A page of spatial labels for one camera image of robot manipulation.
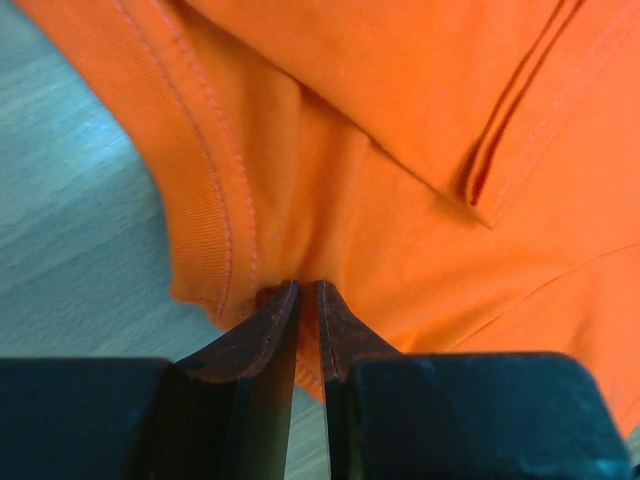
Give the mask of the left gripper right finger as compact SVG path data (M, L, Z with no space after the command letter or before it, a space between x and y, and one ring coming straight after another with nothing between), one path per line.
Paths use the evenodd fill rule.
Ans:
M369 398L356 368L369 360L388 360L401 353L361 321L338 288L316 284L325 423L332 479L413 479L415 468L396 447L375 453L366 444L375 439L366 424L378 420L362 412Z

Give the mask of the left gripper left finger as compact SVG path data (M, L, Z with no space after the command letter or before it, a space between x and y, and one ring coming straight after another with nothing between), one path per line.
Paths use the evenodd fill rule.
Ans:
M285 282L249 318L168 365L129 478L283 478L299 312L300 286Z

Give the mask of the orange t shirt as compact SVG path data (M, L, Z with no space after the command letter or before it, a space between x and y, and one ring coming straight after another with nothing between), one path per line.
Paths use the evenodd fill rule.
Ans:
M172 294L334 283L407 353L551 350L639 422L635 1L23 1L141 153Z

